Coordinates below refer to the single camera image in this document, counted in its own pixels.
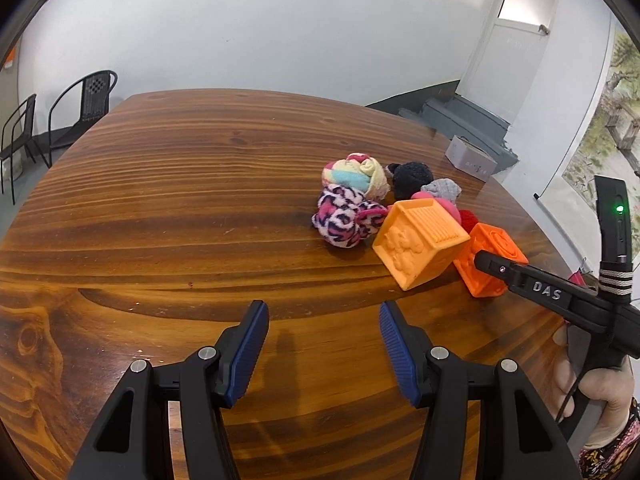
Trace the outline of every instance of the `door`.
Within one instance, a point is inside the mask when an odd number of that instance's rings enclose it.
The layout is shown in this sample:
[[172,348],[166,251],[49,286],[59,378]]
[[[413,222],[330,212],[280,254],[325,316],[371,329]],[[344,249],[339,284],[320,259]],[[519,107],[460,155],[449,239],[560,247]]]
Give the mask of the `door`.
[[513,124],[545,53],[556,0],[503,0],[458,93]]

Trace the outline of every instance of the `toy block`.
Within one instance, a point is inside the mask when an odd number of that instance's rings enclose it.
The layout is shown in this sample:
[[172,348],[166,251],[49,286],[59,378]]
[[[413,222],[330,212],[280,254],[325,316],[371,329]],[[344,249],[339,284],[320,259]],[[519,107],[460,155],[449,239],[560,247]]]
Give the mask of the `toy block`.
[[474,265],[476,253],[485,250],[524,265],[529,261],[504,229],[488,224],[476,224],[470,234],[470,242],[453,260],[453,264],[473,297],[500,296],[507,290],[507,286],[502,280],[476,269]]
[[409,290],[441,275],[469,235],[433,198],[396,202],[373,242],[373,250]]

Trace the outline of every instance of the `gray stairs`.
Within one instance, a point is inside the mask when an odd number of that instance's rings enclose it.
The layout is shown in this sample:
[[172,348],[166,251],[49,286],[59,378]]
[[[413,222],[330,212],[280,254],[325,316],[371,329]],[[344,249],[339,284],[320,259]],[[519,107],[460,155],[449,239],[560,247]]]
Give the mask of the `gray stairs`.
[[405,108],[398,114],[435,128],[449,139],[459,136],[468,140],[495,159],[494,173],[518,161],[517,155],[504,143],[508,123],[461,96],[456,95],[446,103],[429,99],[419,114]]

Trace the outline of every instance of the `dark baseboard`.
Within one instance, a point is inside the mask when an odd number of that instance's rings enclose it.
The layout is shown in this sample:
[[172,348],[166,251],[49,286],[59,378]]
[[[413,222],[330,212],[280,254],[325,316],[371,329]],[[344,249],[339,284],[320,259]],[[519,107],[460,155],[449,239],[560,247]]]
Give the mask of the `dark baseboard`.
[[381,112],[393,115],[397,115],[400,108],[406,108],[407,110],[418,113],[422,110],[422,105],[431,98],[435,97],[443,102],[451,99],[456,93],[458,83],[460,83],[460,80],[449,81],[404,94],[394,95],[377,103],[367,105],[367,108],[373,108],[374,110],[380,110]]

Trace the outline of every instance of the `table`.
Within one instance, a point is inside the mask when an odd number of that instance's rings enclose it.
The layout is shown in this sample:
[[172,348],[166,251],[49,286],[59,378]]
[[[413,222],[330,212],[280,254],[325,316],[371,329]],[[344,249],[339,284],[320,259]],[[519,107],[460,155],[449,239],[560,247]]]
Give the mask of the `table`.
[[[507,229],[532,264],[568,269],[495,181],[453,168],[441,134],[369,108],[245,90],[135,95],[37,185],[0,246],[0,418],[34,471],[62,479],[130,362],[181,361],[252,299],[271,327],[248,392],[224,412],[244,480],[405,479],[424,410],[401,397],[378,329],[383,300],[434,344],[516,359],[536,386],[559,318],[513,294],[470,296],[450,266],[402,292],[377,256],[310,226],[331,160],[423,160],[459,206]],[[176,477],[187,478],[172,406]],[[470,404],[464,478],[473,478]]]

